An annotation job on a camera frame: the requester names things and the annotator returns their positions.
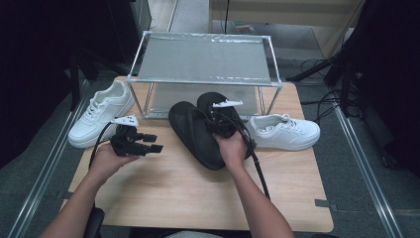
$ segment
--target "glass shelf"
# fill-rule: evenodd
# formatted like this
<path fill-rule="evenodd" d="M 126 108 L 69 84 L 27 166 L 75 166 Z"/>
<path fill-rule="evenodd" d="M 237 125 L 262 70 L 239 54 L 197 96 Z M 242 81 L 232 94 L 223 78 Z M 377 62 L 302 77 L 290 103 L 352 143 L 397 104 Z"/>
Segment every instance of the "glass shelf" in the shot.
<path fill-rule="evenodd" d="M 195 104 L 200 94 L 218 91 L 230 100 L 246 99 L 238 111 L 247 120 L 269 114 L 282 88 L 270 37 L 244 35 L 144 32 L 127 82 L 135 94 L 132 83 L 149 84 L 144 108 L 136 97 L 145 118 L 167 118 L 174 103 Z M 262 86 L 278 88 L 266 112 Z"/>

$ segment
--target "person's hand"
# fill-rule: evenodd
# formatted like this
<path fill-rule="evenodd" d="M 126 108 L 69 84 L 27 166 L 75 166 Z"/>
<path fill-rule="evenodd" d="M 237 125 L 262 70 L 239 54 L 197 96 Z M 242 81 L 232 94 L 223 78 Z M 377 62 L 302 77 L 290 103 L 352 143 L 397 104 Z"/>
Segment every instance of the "person's hand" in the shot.
<path fill-rule="evenodd" d="M 213 134 L 213 137 L 219 144 L 220 155 L 229 171 L 244 166 L 243 162 L 247 152 L 247 146 L 238 131 L 228 139 L 217 134 Z"/>
<path fill-rule="evenodd" d="M 124 157 L 117 156 L 114 149 L 112 149 L 112 146 L 106 144 L 101 146 L 96 152 L 95 159 L 93 160 L 87 175 L 102 185 L 122 166 L 135 161 L 138 158 L 139 157 L 131 155 Z"/>

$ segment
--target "wooden table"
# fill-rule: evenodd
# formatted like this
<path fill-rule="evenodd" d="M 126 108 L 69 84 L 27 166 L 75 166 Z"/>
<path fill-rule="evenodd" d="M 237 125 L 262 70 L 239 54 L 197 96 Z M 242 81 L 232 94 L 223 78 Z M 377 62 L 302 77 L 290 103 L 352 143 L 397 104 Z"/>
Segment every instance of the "wooden table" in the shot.
<path fill-rule="evenodd" d="M 139 100 L 148 87 L 135 85 Z M 269 100 L 275 88 L 264 88 Z M 273 107 L 274 113 L 303 118 L 296 88 L 286 82 Z M 122 167 L 101 187 L 96 206 L 105 211 L 105 225 L 185 229 L 248 230 L 235 185 L 226 171 L 209 171 L 190 155 L 167 120 L 142 119 L 136 106 L 138 132 L 157 135 L 160 154 Z M 86 149 L 69 191 L 74 191 L 87 173 L 91 148 Z M 315 205 L 325 192 L 312 148 L 299 152 L 257 149 L 272 202 L 294 231 L 329 232 L 333 221 L 329 208 Z M 260 188 L 252 159 L 245 166 Z"/>

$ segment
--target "white sneaker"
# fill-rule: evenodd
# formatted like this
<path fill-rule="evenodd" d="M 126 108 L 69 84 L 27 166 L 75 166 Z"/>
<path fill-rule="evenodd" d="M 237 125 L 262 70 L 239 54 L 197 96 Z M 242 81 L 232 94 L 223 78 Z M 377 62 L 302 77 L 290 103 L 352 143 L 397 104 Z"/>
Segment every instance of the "white sneaker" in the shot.
<path fill-rule="evenodd" d="M 130 89 L 122 81 L 115 80 L 104 90 L 97 91 L 90 105 L 68 133 L 68 142 L 77 148 L 94 146 L 106 124 L 124 116 L 134 104 Z M 102 136 L 108 139 L 115 134 L 116 125 L 110 125 Z"/>
<path fill-rule="evenodd" d="M 311 121 L 292 119 L 289 115 L 253 116 L 247 123 L 257 148 L 300 151 L 314 145 L 320 136 L 319 126 Z"/>

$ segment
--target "wrist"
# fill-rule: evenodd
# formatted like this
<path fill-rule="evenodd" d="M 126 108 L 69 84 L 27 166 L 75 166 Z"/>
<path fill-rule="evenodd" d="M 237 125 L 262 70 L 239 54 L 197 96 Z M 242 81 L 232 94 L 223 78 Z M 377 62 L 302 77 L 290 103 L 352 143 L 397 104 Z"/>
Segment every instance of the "wrist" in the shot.
<path fill-rule="evenodd" d="M 245 167 L 243 164 L 227 165 L 226 168 L 232 176 L 245 171 Z"/>

